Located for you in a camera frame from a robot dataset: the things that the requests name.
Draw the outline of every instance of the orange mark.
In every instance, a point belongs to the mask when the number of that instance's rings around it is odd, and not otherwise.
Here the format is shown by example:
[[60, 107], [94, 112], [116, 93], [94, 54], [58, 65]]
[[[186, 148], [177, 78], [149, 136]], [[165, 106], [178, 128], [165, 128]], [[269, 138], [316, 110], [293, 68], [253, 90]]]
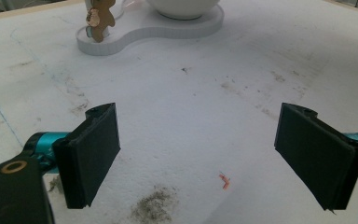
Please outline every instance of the orange mark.
[[227, 178], [225, 175], [219, 175], [219, 177], [222, 178], [223, 181], [225, 181], [225, 186], [223, 186], [223, 189], [228, 189], [229, 178]]

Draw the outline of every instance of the brown wooden toy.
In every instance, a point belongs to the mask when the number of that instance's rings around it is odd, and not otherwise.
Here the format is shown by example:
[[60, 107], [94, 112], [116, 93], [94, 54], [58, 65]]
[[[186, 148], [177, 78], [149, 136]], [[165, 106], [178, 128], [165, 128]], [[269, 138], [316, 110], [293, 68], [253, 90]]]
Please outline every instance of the brown wooden toy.
[[89, 9], [86, 21], [87, 36], [92, 37], [98, 43], [103, 42], [103, 31], [107, 26], [115, 26], [115, 18], [109, 8], [116, 0], [91, 0], [92, 7]]

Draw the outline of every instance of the white object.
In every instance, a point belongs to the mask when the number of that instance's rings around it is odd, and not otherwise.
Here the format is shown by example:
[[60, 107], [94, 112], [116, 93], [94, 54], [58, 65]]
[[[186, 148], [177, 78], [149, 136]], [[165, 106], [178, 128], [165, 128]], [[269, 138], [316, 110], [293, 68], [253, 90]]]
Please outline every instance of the white object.
[[219, 0], [147, 0], [164, 16], [177, 20], [193, 20], [213, 8]]
[[[149, 4], [140, 2], [137, 7], [126, 11], [115, 27], [108, 27], [109, 36], [97, 43], [87, 37], [86, 27], [76, 33], [78, 48], [89, 55], [116, 54], [130, 43], [149, 37], [173, 39], [199, 38], [217, 32], [223, 24], [224, 11], [216, 5], [202, 17], [192, 21], [178, 21], [161, 16]], [[114, 5], [111, 11], [120, 6]]]

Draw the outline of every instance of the curved white platform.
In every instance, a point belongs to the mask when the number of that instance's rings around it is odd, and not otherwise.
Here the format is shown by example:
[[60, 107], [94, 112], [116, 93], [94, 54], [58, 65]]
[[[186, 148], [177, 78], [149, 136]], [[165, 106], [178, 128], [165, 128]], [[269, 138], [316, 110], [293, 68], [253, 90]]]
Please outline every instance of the curved white platform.
[[191, 21], [179, 21], [164, 17], [145, 1], [137, 3], [137, 6], [123, 7], [124, 14], [122, 15], [117, 7], [111, 8], [117, 19], [116, 26], [108, 27], [110, 35], [102, 43], [88, 38], [86, 27], [77, 31], [77, 45], [82, 52], [104, 56], [116, 54], [130, 43], [149, 37], [173, 39], [203, 37], [218, 31], [222, 27], [224, 19], [224, 11], [220, 6], [215, 6], [200, 18]]

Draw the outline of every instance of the table surface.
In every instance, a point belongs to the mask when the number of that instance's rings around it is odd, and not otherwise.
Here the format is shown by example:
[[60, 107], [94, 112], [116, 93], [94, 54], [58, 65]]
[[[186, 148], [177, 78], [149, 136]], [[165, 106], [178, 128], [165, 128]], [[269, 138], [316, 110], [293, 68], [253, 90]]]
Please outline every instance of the table surface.
[[171, 221], [142, 223], [358, 223], [358, 181], [347, 210], [324, 211], [273, 145], [282, 102], [358, 132], [358, 11], [219, 5], [214, 35], [148, 38], [106, 57], [76, 46], [79, 0], [0, 14], [0, 162], [33, 133], [71, 132], [87, 109], [117, 103], [122, 149], [92, 207], [68, 210], [57, 188], [48, 193], [57, 223], [139, 223], [156, 190]]

